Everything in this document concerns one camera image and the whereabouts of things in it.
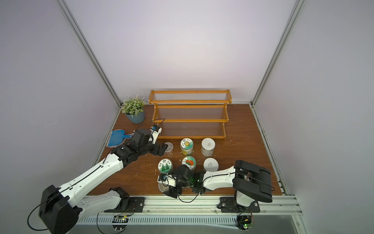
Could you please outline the small clear cup dark contents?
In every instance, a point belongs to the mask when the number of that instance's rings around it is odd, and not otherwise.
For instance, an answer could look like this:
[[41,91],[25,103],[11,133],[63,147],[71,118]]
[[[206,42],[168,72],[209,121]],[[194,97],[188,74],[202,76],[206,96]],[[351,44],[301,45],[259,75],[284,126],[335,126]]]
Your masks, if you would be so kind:
[[173,152],[173,144],[171,142],[165,142],[165,144],[167,145],[167,148],[165,150],[165,154],[171,154]]

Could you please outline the small yellow clear-lid cup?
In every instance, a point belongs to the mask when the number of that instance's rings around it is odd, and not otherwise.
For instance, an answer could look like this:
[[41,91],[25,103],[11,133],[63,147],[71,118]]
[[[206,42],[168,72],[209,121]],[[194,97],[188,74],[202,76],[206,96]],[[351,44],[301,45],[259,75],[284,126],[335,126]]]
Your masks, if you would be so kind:
[[170,186],[169,185],[165,185],[163,183],[159,183],[158,184],[158,188],[159,188],[159,190],[160,190],[161,193],[165,193],[165,192],[169,191]]

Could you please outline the green tree lid seed jar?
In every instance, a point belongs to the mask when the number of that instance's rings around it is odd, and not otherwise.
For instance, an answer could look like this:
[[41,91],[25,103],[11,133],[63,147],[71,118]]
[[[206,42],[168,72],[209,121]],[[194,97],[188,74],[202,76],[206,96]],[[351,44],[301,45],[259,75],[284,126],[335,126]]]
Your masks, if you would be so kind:
[[158,163],[158,170],[162,174],[168,174],[173,170],[173,163],[170,159],[161,159]]

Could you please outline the sunflower lid seed jar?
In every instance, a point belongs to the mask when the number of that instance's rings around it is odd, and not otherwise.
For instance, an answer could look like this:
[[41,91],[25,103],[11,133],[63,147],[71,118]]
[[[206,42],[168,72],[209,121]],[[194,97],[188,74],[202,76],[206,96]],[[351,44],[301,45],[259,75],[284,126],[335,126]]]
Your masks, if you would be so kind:
[[180,142],[181,153],[185,156],[191,156],[194,149],[193,140],[190,138],[184,138]]

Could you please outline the tomato lid seed jar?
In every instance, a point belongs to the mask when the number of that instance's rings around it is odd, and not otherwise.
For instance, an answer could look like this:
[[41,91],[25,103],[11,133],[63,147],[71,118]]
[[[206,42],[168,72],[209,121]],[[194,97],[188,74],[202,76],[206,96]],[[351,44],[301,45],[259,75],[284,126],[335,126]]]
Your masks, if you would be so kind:
[[193,156],[184,157],[182,160],[182,164],[186,165],[191,171],[194,171],[197,166],[196,159]]

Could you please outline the white label jar bottom shelf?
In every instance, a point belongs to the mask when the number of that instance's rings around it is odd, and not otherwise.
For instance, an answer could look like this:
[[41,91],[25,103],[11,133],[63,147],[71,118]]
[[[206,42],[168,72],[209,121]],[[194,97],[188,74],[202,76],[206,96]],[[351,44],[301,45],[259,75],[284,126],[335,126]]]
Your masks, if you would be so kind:
[[219,163],[216,159],[214,158],[207,158],[204,161],[204,170],[208,172],[216,172],[219,169]]

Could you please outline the white lid seed jar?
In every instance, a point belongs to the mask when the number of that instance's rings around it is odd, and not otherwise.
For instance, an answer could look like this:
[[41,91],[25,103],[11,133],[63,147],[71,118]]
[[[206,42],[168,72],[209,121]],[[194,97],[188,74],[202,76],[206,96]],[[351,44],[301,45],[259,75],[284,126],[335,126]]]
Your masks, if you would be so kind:
[[201,142],[201,152],[205,157],[211,157],[215,149],[215,141],[212,138],[204,138]]

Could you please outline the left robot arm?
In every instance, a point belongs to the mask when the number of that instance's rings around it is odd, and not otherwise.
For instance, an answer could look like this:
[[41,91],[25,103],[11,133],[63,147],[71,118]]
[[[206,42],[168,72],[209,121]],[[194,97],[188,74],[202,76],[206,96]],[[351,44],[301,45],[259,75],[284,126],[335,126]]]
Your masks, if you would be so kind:
[[167,145],[157,143],[162,132],[158,125],[137,129],[133,136],[112,151],[97,165],[59,187],[53,185],[42,193],[39,217],[53,234],[66,234],[78,221],[104,211],[122,212],[130,207],[129,194],[122,188],[87,198],[95,187],[121,171],[140,156],[151,153],[162,156]]

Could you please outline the blue dustpan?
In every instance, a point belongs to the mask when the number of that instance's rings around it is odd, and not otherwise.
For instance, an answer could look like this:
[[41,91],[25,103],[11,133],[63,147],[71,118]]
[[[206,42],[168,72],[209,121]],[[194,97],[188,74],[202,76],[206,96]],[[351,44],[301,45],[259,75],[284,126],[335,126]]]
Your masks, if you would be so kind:
[[110,133],[109,139],[107,141],[107,148],[116,148],[117,146],[123,144],[125,140],[132,138],[134,133],[127,134],[123,129],[113,130]]

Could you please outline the left controller board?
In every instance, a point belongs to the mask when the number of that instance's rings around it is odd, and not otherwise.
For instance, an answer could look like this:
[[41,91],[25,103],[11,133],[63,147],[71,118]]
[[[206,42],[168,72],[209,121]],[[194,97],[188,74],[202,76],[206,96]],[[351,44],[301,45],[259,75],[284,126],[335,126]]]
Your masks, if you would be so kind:
[[115,215],[112,219],[112,227],[114,229],[114,233],[118,234],[123,232],[129,223],[129,218],[127,215]]

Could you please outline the controller board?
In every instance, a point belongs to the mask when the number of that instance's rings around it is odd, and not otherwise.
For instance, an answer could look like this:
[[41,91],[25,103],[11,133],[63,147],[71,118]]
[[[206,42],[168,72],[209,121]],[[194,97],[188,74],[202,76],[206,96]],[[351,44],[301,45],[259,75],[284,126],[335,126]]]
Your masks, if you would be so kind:
[[248,231],[254,226],[252,216],[249,215],[238,215],[236,218],[235,226],[241,231]]
[[114,229],[114,233],[118,234],[123,232],[129,223],[129,218],[127,215],[115,215],[112,219],[112,227]]

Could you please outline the right controller board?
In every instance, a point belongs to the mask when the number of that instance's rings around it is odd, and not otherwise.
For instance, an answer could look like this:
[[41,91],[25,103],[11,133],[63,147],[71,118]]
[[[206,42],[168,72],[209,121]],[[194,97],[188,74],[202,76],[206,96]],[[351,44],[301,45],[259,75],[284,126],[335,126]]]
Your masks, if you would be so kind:
[[254,226],[252,216],[249,215],[238,215],[236,218],[235,226],[241,231],[248,231]]

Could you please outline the aluminium front rail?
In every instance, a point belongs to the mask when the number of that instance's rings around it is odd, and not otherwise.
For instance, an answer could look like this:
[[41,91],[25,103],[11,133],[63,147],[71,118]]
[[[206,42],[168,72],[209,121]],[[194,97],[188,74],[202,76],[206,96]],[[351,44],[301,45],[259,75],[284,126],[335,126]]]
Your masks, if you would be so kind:
[[[166,196],[145,197],[145,205],[141,213],[105,213],[94,214],[77,222],[68,233],[72,233],[81,226],[93,227],[100,234],[115,234],[112,219],[115,215],[127,215],[129,220],[123,234],[130,228],[159,228],[165,227],[166,233],[181,230],[183,226],[223,228],[238,233],[251,233],[260,227],[276,227],[280,222],[296,234],[309,234],[302,210],[295,196],[275,196],[272,203],[258,202],[259,213],[222,213],[217,209],[220,197],[233,196],[182,196],[172,199]],[[248,231],[239,230],[236,224],[238,215],[252,216],[254,226]]]

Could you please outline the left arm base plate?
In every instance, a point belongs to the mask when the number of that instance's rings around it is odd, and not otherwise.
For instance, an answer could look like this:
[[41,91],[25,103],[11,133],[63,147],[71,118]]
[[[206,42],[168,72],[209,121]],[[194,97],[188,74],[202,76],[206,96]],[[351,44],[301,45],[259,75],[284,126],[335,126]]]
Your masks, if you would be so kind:
[[145,197],[129,197],[122,199],[120,204],[112,209],[106,210],[105,213],[141,213],[145,205]]

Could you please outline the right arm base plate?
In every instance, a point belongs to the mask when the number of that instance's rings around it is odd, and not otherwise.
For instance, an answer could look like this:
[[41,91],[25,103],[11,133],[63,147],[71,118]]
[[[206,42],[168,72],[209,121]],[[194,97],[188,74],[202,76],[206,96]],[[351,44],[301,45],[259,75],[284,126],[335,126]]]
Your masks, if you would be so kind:
[[239,205],[234,197],[220,197],[216,206],[222,213],[259,213],[260,206],[257,200],[250,199],[248,206]]

